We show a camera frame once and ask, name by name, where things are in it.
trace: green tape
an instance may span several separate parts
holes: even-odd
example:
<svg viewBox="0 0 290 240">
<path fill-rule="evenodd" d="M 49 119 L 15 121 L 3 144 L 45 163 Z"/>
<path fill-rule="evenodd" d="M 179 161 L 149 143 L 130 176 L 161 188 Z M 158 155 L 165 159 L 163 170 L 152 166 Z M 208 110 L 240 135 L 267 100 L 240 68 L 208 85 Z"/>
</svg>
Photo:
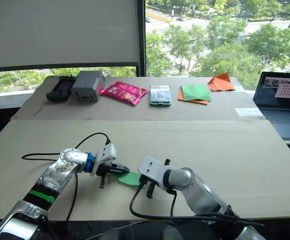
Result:
<svg viewBox="0 0 290 240">
<path fill-rule="evenodd" d="M 131 185 L 131 186 L 139 186 L 139 178 L 141 175 L 138 173 L 130 171 L 123 174 L 114 174 L 114 173 L 109 173 L 109 174 L 114 177 L 117 177 L 118 180 L 123 184 Z"/>
<path fill-rule="evenodd" d="M 51 204 L 55 201 L 55 198 L 53 196 L 47 196 L 47 195 L 45 195 L 41 192 L 35 191 L 35 190 L 30 190 L 29 194 L 33 194 L 37 197 L 40 197 L 41 199 L 44 199 L 44 200 L 46 200 L 46 202 L 49 202 Z"/>
</svg>

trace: pink snack bag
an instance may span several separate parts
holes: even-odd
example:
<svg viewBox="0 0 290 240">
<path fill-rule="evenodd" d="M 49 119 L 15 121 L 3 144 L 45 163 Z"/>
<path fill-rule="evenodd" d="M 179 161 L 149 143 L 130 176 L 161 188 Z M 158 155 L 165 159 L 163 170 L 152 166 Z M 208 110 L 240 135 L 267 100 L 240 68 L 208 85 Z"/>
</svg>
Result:
<svg viewBox="0 0 290 240">
<path fill-rule="evenodd" d="M 136 105 L 147 91 L 147 89 L 141 87 L 116 81 L 111 86 L 105 88 L 102 94 Z"/>
</svg>

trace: table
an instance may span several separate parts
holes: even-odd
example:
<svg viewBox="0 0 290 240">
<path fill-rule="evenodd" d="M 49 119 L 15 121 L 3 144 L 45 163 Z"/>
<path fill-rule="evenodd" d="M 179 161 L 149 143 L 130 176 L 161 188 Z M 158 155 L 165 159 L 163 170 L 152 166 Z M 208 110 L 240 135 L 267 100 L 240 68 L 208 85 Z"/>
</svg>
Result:
<svg viewBox="0 0 290 240">
<path fill-rule="evenodd" d="M 145 155 L 175 168 L 190 167 L 242 217 L 290 217 L 290 150 L 267 120 L 112 121 L 12 120 L 0 133 L 0 218 L 22 199 L 49 162 L 25 161 L 26 153 L 54 153 L 75 146 L 94 132 L 107 133 L 117 147 L 117 162 L 136 172 Z M 105 139 L 81 146 L 95 152 Z M 135 188 L 109 177 L 79 174 L 79 189 L 71 220 L 136 220 L 129 212 Z M 64 220 L 74 182 L 50 209 L 50 220 Z M 155 189 L 153 199 L 142 190 L 135 209 L 168 215 L 172 196 Z M 192 215 L 181 194 L 175 215 Z"/>
<path fill-rule="evenodd" d="M 239 120 L 265 119 L 264 116 L 238 116 L 235 108 L 257 108 L 244 92 L 235 77 L 231 77 L 237 91 L 211 92 L 212 101 L 207 105 L 178 101 L 181 84 L 206 85 L 211 77 L 106 77 L 105 85 L 122 81 L 149 89 L 150 85 L 170 85 L 172 105 L 154 107 L 149 105 L 146 94 L 138 105 L 132 106 L 115 99 L 102 96 L 98 102 L 78 102 L 70 96 L 64 103 L 50 102 L 46 93 L 58 82 L 58 76 L 49 76 L 38 87 L 33 96 L 11 118 L 36 120 Z"/>
</svg>

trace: green paper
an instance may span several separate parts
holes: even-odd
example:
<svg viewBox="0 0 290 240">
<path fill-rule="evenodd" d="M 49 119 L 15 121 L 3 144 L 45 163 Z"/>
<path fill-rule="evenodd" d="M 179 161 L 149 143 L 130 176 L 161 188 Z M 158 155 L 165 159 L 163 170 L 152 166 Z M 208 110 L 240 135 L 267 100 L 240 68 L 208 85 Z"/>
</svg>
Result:
<svg viewBox="0 0 290 240">
<path fill-rule="evenodd" d="M 131 186 L 139 186 L 139 178 L 141 175 L 138 173 L 130 171 L 124 174 L 114 174 L 114 173 L 109 173 L 109 174 L 117 177 L 118 180 L 123 184 L 131 185 Z"/>
<path fill-rule="evenodd" d="M 184 101 L 205 100 L 211 102 L 210 92 L 207 85 L 181 85 Z"/>
</svg>

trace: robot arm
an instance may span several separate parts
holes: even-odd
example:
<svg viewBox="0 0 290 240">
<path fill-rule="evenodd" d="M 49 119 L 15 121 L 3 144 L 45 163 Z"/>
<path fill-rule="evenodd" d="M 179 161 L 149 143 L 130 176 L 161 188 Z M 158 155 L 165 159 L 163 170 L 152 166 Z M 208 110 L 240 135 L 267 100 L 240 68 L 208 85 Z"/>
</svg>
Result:
<svg viewBox="0 0 290 240">
<path fill-rule="evenodd" d="M 73 174 L 84 171 L 91 176 L 101 176 L 100 187 L 104 188 L 107 173 L 129 172 L 127 167 L 111 163 L 115 159 L 116 148 L 111 143 L 100 149 L 96 156 L 75 148 L 63 150 L 58 160 L 38 178 L 24 199 L 18 201 L 0 222 L 0 239 L 36 239 L 40 231 L 39 225 L 46 220 L 49 208 Z"/>
<path fill-rule="evenodd" d="M 165 164 L 146 156 L 142 161 L 139 172 L 148 177 L 150 184 L 147 196 L 152 195 L 154 185 L 162 190 L 180 191 L 190 209 L 197 215 L 217 213 L 238 217 L 230 205 L 226 204 L 204 181 L 187 167 L 173 169 L 169 161 Z M 252 226 L 232 222 L 209 221 L 208 224 L 223 240 L 265 240 Z"/>
</svg>

